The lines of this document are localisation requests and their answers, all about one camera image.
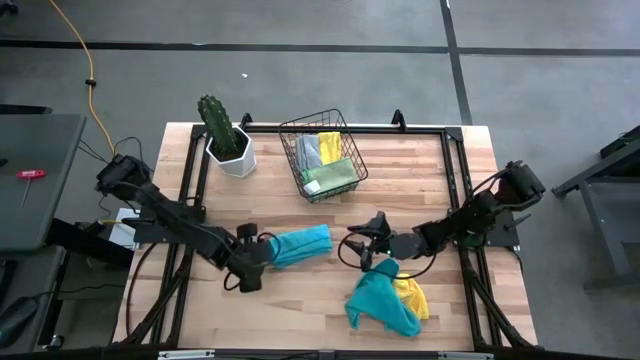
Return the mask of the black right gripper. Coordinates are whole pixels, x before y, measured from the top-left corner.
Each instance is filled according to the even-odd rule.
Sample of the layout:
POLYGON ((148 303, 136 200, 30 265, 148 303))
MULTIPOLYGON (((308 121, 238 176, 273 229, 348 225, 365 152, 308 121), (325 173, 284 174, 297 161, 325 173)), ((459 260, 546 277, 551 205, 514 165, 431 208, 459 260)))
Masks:
POLYGON ((360 255, 362 271, 369 271, 374 254, 384 253, 392 258, 404 260, 408 258, 408 237, 406 234, 395 234, 386 220, 386 214, 378 211, 368 222, 348 227, 352 233, 363 235, 370 239, 365 245, 360 241, 344 240, 343 244, 360 255))

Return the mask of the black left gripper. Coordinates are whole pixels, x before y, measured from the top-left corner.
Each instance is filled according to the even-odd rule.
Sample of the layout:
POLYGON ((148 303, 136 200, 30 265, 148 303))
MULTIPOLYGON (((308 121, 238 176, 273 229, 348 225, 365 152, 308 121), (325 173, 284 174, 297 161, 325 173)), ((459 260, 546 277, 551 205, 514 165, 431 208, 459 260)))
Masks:
POLYGON ((227 278, 235 276, 238 282, 233 286, 227 285, 227 290, 239 289, 241 293, 261 290, 261 277, 265 267, 273 260, 273 249, 267 240, 258 236, 257 225, 239 225, 231 248, 231 256, 227 262, 227 278))

